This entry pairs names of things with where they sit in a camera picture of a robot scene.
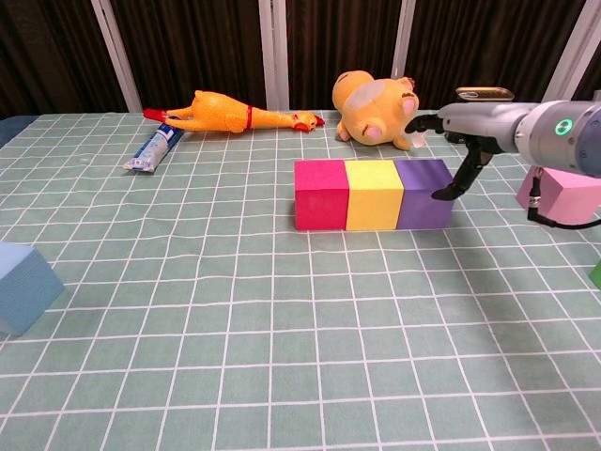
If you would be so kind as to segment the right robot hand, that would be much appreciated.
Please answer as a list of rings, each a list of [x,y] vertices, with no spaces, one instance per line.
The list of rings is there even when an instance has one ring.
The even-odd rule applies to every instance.
[[[431,197],[440,201],[457,199],[470,188],[494,155],[516,153],[516,127],[534,107],[532,102],[457,102],[440,108],[435,114],[413,118],[405,132],[452,132],[463,137],[468,149],[453,180]]]

